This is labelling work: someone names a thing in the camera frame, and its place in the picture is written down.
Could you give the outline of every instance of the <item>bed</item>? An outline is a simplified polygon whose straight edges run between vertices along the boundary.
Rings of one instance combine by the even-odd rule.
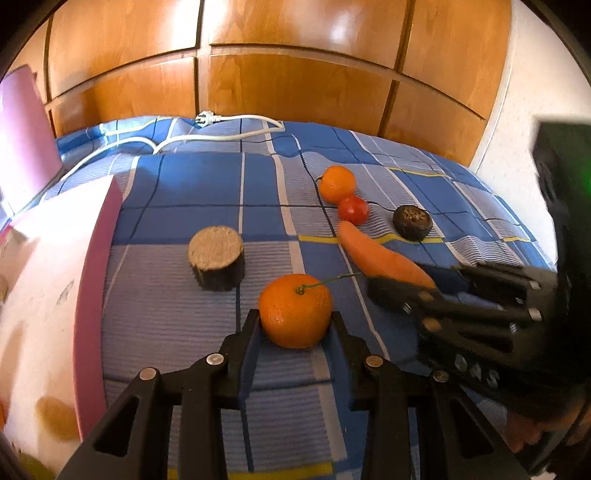
[[[154,116],[101,124],[57,143],[71,168],[92,151],[128,137],[158,144],[197,130],[232,135],[261,127],[260,121],[234,120],[200,129],[194,120]],[[103,301],[108,405],[143,367],[173,371],[217,351],[226,335],[240,330],[271,280],[303,272],[330,278],[355,270],[336,242],[336,208],[323,204],[315,187],[333,164],[355,174],[357,194],[370,204],[361,230],[414,261],[553,268],[511,208],[469,170],[382,138],[286,122],[282,133],[172,142],[158,155],[142,143],[113,147],[41,199],[109,174],[124,198]],[[433,228],[423,242],[408,242],[393,230],[392,212],[403,204],[430,212]],[[209,225],[228,225],[245,242],[246,276],[234,291],[206,292],[193,278],[187,245]],[[329,289],[349,332],[364,338],[372,353],[428,374],[414,357],[412,323],[374,305],[363,277],[333,282]],[[483,410],[495,410],[489,401],[479,401]],[[179,417],[175,411],[169,478],[176,475]],[[231,478],[250,478],[242,476],[249,472],[272,472],[264,478],[359,478],[365,413],[349,412],[335,397],[319,346],[292,351],[264,340],[246,408],[224,410],[222,422]]]

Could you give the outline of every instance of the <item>wooden log piece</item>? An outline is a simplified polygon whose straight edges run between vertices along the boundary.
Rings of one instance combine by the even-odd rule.
[[[189,264],[203,290],[228,291],[244,278],[244,243],[227,226],[209,226],[189,242]]]

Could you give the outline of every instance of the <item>orange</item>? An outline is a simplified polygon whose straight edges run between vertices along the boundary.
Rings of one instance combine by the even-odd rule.
[[[269,283],[259,297],[261,325],[267,336],[283,348],[309,348],[322,340],[330,323],[332,298],[325,285],[311,275],[294,273]]]
[[[328,167],[318,182],[320,196],[329,203],[338,205],[339,202],[353,195],[357,182],[350,170],[340,165]]]

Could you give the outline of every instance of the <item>red tomato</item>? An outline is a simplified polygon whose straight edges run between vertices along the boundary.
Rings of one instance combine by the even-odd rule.
[[[369,216],[369,205],[363,199],[350,195],[339,202],[339,217],[354,225],[365,223]]]

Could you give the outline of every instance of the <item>wooden panel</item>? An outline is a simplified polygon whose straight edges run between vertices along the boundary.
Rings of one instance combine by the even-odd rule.
[[[45,38],[47,35],[47,22],[40,26],[27,44],[22,48],[17,58],[12,62],[9,72],[28,64],[33,73],[37,74],[37,88],[41,94],[43,103],[47,102],[47,92],[45,89],[45,70],[43,61],[45,58]]]
[[[49,45],[51,94],[125,63],[194,47],[199,0],[68,0]]]
[[[488,118],[510,28],[510,0],[416,0],[402,72]]]
[[[101,122],[138,115],[194,117],[194,58],[137,64],[73,90],[52,106],[58,136]]]
[[[398,86],[385,137],[468,166],[486,121],[422,85]]]
[[[370,135],[378,132],[391,84],[352,67],[280,54],[218,55],[209,63],[207,106],[200,104],[201,109],[317,122]],[[207,86],[200,82],[199,88]]]
[[[407,0],[206,0],[211,44],[298,45],[393,68]]]

